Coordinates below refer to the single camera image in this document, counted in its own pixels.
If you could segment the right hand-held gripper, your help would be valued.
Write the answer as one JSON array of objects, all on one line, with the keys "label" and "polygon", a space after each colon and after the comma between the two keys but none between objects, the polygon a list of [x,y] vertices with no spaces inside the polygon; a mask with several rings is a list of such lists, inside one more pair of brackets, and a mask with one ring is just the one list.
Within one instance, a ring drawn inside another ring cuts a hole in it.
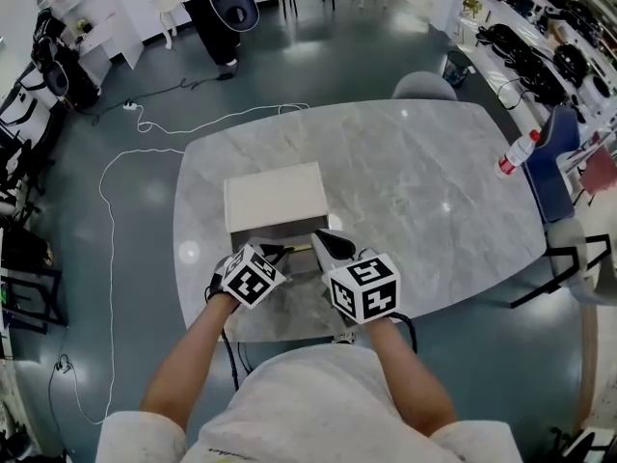
[{"label": "right hand-held gripper", "polygon": [[399,309],[401,277],[387,254],[344,231],[320,229],[310,239],[332,306],[344,320],[365,324]]}]

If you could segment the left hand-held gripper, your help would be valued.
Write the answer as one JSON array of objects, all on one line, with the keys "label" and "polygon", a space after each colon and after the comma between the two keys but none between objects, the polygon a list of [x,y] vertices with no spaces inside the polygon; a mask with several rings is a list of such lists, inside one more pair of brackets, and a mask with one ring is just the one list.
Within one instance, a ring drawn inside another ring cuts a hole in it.
[{"label": "left hand-held gripper", "polygon": [[254,309],[286,281],[282,269],[289,253],[285,245],[270,240],[246,243],[216,264],[206,288],[206,301],[226,293],[239,304]]}]

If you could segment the white drawer box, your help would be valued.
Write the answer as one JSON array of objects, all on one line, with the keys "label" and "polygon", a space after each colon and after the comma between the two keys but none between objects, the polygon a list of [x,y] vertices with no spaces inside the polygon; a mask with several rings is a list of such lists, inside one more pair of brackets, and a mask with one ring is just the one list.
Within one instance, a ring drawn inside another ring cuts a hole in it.
[{"label": "white drawer box", "polygon": [[[285,246],[311,244],[312,232],[339,227],[316,162],[229,178],[224,183],[224,199],[226,229],[234,251],[253,238]],[[290,254],[283,273],[289,278],[317,276],[314,251]]]}]

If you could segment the person's right forearm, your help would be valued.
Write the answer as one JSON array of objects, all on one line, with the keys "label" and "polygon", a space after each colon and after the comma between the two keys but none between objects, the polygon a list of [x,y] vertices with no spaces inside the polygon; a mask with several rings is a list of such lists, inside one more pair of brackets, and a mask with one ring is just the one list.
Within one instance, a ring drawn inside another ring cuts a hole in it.
[{"label": "person's right forearm", "polygon": [[456,422],[454,404],[443,384],[420,361],[396,325],[382,317],[364,329],[402,420],[427,437]]}]

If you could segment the person's left forearm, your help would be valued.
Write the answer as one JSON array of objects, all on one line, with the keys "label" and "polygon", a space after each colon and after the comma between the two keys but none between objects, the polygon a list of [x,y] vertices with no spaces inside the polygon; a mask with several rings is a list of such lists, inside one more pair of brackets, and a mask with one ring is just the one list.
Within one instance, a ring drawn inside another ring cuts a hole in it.
[{"label": "person's left forearm", "polygon": [[152,376],[140,404],[181,429],[187,423],[207,379],[218,338],[239,303],[227,293],[210,298],[204,309]]}]

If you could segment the person's white t-shirt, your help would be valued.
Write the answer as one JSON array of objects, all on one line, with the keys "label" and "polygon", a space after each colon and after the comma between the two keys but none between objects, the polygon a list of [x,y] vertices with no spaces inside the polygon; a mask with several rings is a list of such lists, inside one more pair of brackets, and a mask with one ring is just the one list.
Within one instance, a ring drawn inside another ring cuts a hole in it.
[{"label": "person's white t-shirt", "polygon": [[118,412],[95,463],[523,463],[509,425],[461,421],[431,436],[398,414],[377,355],[345,344],[259,366],[193,446],[171,420]]}]

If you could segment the grey round-back chair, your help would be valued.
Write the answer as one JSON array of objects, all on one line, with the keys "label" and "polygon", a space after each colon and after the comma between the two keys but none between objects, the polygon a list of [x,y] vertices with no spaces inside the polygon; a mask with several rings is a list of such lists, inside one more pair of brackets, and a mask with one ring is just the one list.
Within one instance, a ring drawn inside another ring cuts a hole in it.
[{"label": "grey round-back chair", "polygon": [[416,71],[402,77],[396,84],[391,98],[458,100],[454,89],[446,80],[428,71]]}]

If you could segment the clear bottle with red label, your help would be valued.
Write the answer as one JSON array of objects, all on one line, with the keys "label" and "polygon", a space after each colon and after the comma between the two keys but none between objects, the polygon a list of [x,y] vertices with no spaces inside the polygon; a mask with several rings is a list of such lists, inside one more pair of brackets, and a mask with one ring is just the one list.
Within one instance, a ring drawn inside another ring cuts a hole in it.
[{"label": "clear bottle with red label", "polygon": [[496,174],[508,177],[516,171],[534,152],[541,139],[538,130],[532,129],[528,134],[520,136],[496,163]]}]

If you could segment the black mesh wastebasket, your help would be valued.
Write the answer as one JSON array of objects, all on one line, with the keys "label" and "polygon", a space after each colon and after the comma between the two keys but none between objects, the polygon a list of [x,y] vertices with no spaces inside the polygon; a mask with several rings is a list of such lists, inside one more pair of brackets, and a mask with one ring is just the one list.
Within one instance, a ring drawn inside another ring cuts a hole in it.
[{"label": "black mesh wastebasket", "polygon": [[446,55],[443,68],[443,79],[453,88],[460,88],[467,76],[471,63],[469,58],[462,52],[451,50]]}]

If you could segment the blue chair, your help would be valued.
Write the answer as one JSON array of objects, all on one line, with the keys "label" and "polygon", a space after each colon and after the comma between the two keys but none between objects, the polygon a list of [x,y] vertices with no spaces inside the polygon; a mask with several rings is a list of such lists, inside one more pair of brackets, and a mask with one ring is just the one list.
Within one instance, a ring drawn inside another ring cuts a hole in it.
[{"label": "blue chair", "polygon": [[576,151],[579,146],[576,111],[565,105],[556,106],[540,131],[540,139],[533,153],[523,163],[544,224],[555,223],[575,214],[557,158]]}]

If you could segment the grey chair with black legs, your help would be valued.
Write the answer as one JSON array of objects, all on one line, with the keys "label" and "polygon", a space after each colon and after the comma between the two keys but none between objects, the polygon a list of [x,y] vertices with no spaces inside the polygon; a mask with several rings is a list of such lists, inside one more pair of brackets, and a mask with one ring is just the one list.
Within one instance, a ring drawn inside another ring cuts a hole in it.
[{"label": "grey chair with black legs", "polygon": [[547,249],[553,277],[510,304],[511,309],[542,294],[566,288],[578,302],[617,307],[617,255],[608,233],[587,236],[577,218],[547,226]]}]

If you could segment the pile of black gear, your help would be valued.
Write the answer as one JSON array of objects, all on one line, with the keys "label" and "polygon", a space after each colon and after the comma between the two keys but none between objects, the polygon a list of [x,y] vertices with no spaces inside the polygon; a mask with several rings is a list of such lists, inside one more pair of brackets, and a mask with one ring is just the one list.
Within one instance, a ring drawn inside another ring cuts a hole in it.
[{"label": "pile of black gear", "polygon": [[510,27],[494,24],[480,26],[476,40],[489,45],[503,59],[507,68],[516,72],[520,83],[546,106],[557,106],[566,99],[566,92],[536,49],[528,45]]}]

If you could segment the white ornate side table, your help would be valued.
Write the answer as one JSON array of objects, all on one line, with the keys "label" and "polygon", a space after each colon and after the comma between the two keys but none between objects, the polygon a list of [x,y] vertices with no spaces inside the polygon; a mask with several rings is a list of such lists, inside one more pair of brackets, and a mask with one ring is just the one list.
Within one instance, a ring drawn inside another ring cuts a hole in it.
[{"label": "white ornate side table", "polygon": [[173,13],[180,6],[181,0],[150,0],[151,5],[158,15],[165,38],[165,48],[173,48],[173,38],[177,36],[177,27]]}]

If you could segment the white open shelf unit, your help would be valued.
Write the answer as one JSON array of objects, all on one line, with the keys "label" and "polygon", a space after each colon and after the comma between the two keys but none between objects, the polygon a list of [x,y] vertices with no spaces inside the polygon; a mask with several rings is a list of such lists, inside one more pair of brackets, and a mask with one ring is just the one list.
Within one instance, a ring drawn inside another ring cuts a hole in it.
[{"label": "white open shelf unit", "polygon": [[135,68],[144,50],[128,10],[121,0],[47,0],[54,16],[63,21],[63,39],[82,57],[120,55]]}]

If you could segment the white metal shelf rack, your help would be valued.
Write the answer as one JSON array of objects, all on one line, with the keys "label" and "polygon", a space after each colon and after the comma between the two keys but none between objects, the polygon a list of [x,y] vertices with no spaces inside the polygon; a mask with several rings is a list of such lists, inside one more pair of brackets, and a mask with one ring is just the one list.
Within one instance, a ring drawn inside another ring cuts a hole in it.
[{"label": "white metal shelf rack", "polygon": [[[541,127],[556,106],[536,101],[516,72],[489,45],[477,42],[480,26],[507,25],[536,49],[566,92],[559,105],[574,108],[584,138],[617,135],[617,40],[586,0],[462,0],[454,23],[460,50],[482,73],[520,131]],[[553,64],[555,48],[564,43],[576,46],[587,61],[588,75],[579,88]]]}]

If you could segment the black helmet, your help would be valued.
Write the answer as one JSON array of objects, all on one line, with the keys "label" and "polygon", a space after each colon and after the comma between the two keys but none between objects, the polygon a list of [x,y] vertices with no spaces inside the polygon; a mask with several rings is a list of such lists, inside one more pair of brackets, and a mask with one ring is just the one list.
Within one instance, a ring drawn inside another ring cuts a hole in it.
[{"label": "black helmet", "polygon": [[568,43],[558,45],[553,54],[553,64],[559,73],[579,88],[588,75],[588,64],[580,50]]}]

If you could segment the black metal frame chair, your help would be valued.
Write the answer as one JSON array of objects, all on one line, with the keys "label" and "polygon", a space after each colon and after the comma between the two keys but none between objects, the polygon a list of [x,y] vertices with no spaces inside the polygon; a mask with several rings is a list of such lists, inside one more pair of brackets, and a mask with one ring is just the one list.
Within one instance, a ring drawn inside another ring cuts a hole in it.
[{"label": "black metal frame chair", "polygon": [[45,335],[67,326],[59,305],[62,271],[49,244],[24,228],[0,228],[0,308],[8,327]]}]

